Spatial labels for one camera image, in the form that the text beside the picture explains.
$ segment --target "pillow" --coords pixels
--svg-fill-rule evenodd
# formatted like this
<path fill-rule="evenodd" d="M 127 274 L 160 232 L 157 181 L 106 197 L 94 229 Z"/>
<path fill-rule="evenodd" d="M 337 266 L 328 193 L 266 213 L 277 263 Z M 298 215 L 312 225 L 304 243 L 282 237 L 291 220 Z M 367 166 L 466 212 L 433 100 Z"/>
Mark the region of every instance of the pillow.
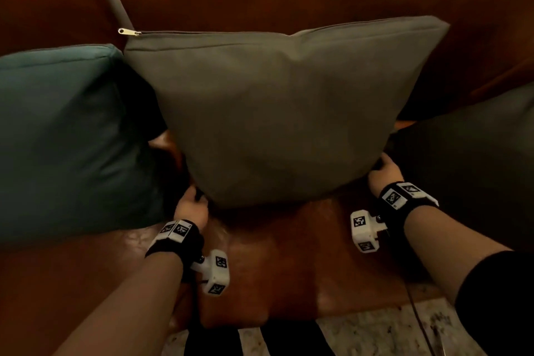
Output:
<path fill-rule="evenodd" d="M 388 153 L 451 217 L 534 252 L 534 83 L 400 130 Z"/>
<path fill-rule="evenodd" d="M 0 58 L 0 243 L 163 220 L 150 149 L 117 92 L 121 61 L 111 45 Z"/>
<path fill-rule="evenodd" d="M 197 185 L 239 207 L 316 198 L 368 172 L 448 27 L 404 17 L 294 35 L 135 33 L 124 55 Z"/>

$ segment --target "metal zipper pull tab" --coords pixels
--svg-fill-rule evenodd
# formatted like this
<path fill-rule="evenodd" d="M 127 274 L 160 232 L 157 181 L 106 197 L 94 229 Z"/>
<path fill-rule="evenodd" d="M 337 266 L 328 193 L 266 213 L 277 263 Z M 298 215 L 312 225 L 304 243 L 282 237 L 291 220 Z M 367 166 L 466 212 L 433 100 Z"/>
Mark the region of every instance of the metal zipper pull tab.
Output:
<path fill-rule="evenodd" d="M 141 31 L 134 31 L 132 29 L 118 29 L 118 33 L 122 35 L 141 35 Z"/>

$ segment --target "person's right arm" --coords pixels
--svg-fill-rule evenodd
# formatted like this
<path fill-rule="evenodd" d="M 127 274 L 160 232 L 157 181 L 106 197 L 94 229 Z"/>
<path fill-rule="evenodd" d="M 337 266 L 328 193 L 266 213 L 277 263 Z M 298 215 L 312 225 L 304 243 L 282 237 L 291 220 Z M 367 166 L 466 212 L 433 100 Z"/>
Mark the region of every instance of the person's right arm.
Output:
<path fill-rule="evenodd" d="M 404 181 L 389 156 L 382 154 L 382 162 L 381 169 L 369 174 L 375 197 L 388 184 Z M 532 254 L 513 252 L 432 206 L 412 210 L 404 233 L 432 279 L 455 305 L 466 331 L 486 353 L 513 354 L 530 343 L 534 322 L 524 317 L 534 315 Z"/>

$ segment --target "speckled floor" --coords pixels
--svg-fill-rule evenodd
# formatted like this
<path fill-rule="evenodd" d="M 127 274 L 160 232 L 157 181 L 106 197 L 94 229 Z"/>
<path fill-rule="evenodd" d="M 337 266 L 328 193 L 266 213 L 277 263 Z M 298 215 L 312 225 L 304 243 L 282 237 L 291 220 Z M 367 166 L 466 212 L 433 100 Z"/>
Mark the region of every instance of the speckled floor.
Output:
<path fill-rule="evenodd" d="M 431 327 L 440 331 L 446 356 L 485 355 L 445 299 L 417 303 L 416 308 L 432 346 L 435 337 Z M 431 356 L 410 305 L 317 322 L 337 356 Z M 269 355 L 259 328 L 240 329 L 239 334 L 244 356 Z M 186 339 L 187 331 L 171 336 L 162 356 L 182 356 Z"/>

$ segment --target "black wristband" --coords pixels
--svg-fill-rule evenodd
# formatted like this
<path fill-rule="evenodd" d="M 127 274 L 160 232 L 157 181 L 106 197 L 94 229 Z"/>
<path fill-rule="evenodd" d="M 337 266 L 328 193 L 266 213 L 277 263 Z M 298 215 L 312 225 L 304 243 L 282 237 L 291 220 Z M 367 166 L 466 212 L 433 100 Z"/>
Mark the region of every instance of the black wristband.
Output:
<path fill-rule="evenodd" d="M 165 224 L 152 241 L 145 258 L 156 252 L 174 252 L 182 260 L 184 269 L 202 257 L 204 237 L 198 227 L 188 220 L 176 220 Z"/>
<path fill-rule="evenodd" d="M 404 223 L 408 214 L 421 205 L 438 207 L 435 198 L 409 182 L 390 183 L 378 196 L 380 219 L 392 236 L 404 237 Z"/>

